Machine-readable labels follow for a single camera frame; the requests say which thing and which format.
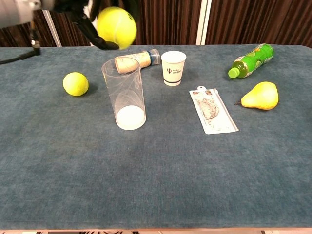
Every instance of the clear plastic cup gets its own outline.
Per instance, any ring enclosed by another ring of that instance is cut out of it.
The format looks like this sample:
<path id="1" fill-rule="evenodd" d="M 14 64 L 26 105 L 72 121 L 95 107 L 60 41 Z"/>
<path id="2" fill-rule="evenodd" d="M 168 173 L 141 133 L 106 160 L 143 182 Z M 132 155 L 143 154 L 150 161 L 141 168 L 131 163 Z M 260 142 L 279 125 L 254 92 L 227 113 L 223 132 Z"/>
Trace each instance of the clear plastic cup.
<path id="1" fill-rule="evenodd" d="M 133 66 L 128 73 L 119 73 L 115 59 L 102 66 L 102 73 L 114 110 L 116 124 L 124 130 L 141 127 L 146 120 L 141 67 L 133 58 L 123 58 Z"/>
<path id="2" fill-rule="evenodd" d="M 180 51 L 168 51 L 161 56 L 164 83 L 177 86 L 181 83 L 186 55 Z"/>

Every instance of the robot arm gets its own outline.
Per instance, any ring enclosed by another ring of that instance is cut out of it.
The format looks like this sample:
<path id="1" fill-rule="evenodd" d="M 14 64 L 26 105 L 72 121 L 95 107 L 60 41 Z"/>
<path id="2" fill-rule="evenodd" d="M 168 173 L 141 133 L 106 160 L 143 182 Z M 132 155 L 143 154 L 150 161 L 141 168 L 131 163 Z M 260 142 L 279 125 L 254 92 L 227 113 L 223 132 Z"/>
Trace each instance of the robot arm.
<path id="1" fill-rule="evenodd" d="M 115 50 L 118 45 L 101 38 L 83 8 L 89 0 L 0 0 L 0 28 L 28 23 L 33 19 L 36 10 L 53 10 L 66 12 L 71 21 L 77 25 L 89 41 L 101 50 Z M 135 19 L 138 18 L 139 0 L 123 0 L 126 10 Z M 90 18 L 94 20 L 98 14 L 100 0 L 93 0 Z"/>

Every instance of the clear drinking glass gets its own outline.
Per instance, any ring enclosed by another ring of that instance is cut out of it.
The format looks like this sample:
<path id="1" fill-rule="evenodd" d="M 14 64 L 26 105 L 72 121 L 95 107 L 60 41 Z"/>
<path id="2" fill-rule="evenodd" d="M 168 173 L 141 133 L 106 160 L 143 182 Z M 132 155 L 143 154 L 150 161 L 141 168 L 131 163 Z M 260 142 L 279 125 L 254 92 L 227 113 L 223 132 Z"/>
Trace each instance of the clear drinking glass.
<path id="1" fill-rule="evenodd" d="M 114 110 L 118 127 L 134 130 L 141 127 L 146 120 L 141 67 L 133 58 L 122 58 L 118 66 L 127 66 L 128 73 L 119 73 L 115 59 L 102 66 L 102 73 Z"/>

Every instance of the cylindrical container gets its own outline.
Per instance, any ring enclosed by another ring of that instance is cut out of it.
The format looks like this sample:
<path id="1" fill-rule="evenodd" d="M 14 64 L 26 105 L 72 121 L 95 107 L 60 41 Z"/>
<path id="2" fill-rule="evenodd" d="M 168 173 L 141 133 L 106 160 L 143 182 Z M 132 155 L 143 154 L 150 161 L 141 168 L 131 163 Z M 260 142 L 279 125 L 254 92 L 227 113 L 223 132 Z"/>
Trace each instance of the cylindrical container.
<path id="1" fill-rule="evenodd" d="M 268 44 L 260 44 L 245 56 L 238 57 L 229 70 L 229 77 L 244 78 L 253 73 L 258 67 L 270 61 L 274 55 L 273 48 Z"/>
<path id="2" fill-rule="evenodd" d="M 119 73 L 115 59 L 111 59 L 102 66 L 102 73 L 116 124 L 121 129 L 134 130 L 141 127 L 146 120 L 141 67 L 133 58 L 123 58 L 123 60 L 133 64 L 132 71 Z"/>
<path id="3" fill-rule="evenodd" d="M 160 64 L 160 55 L 157 49 L 143 51 L 142 53 L 132 55 L 118 56 L 115 58 L 115 63 L 119 73 L 127 73 L 133 71 L 136 68 L 135 63 L 131 63 L 131 61 L 124 58 L 135 59 L 139 62 L 141 68 Z"/>
<path id="4" fill-rule="evenodd" d="M 164 83 L 177 86 L 181 83 L 186 55 L 180 51 L 168 51 L 161 56 Z"/>

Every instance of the white paper cup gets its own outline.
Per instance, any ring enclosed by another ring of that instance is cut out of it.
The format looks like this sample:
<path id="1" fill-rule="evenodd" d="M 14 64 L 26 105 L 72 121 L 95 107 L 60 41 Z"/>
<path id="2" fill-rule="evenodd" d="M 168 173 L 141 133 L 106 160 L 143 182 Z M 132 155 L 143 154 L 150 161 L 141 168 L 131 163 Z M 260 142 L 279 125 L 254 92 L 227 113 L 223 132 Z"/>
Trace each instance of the white paper cup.
<path id="1" fill-rule="evenodd" d="M 161 56 L 164 83 L 177 86 L 181 83 L 186 55 L 180 51 L 168 51 Z"/>

